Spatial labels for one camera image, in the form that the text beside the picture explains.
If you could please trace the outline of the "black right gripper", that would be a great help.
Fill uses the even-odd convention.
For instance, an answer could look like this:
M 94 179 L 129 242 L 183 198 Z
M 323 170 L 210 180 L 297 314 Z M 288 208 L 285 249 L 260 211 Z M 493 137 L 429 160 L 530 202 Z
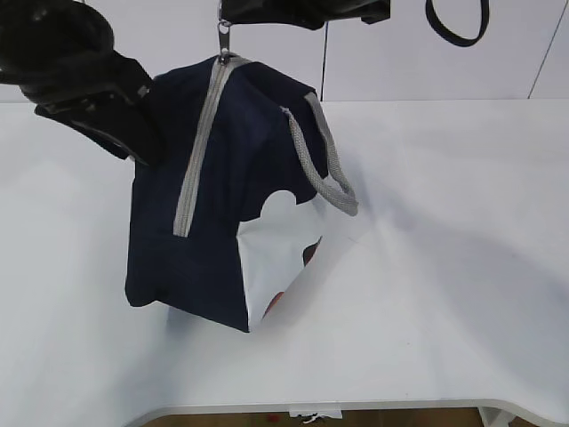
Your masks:
M 235 25 L 285 24 L 317 30 L 335 20 L 360 19 L 367 24 L 387 20 L 390 18 L 390 1 L 222 1 L 220 17 Z

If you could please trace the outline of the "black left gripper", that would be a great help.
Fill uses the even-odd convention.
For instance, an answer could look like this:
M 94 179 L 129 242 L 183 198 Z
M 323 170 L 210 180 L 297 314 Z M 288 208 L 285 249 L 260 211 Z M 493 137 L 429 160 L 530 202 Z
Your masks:
M 1 82 L 35 114 L 69 127 L 120 159 L 147 166 L 164 144 L 145 115 L 152 79 L 115 49 L 109 22 L 81 1 L 1 3 Z M 88 114 L 82 110 L 88 107 Z

